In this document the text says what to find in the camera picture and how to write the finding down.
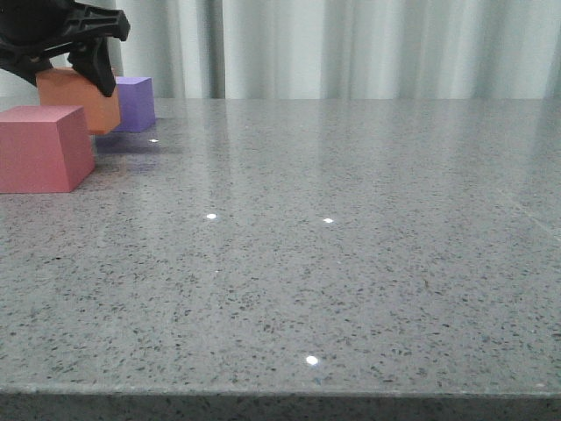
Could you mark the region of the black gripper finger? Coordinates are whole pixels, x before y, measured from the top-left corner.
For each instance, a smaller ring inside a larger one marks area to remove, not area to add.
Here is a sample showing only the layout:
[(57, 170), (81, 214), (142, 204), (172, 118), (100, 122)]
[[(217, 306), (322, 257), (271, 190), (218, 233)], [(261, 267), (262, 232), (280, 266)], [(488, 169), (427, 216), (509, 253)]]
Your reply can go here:
[(111, 97), (116, 80), (110, 65), (108, 41), (93, 38), (77, 42), (68, 56), (73, 70), (93, 83), (106, 97)]

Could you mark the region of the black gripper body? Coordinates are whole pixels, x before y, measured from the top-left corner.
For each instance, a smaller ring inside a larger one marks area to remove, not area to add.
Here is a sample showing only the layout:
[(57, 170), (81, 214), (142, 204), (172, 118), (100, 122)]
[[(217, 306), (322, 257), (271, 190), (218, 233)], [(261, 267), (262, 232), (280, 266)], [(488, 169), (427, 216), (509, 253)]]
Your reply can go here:
[(51, 59), (93, 38), (127, 40), (131, 25), (122, 10), (76, 1), (1, 2), (1, 69), (36, 85)]

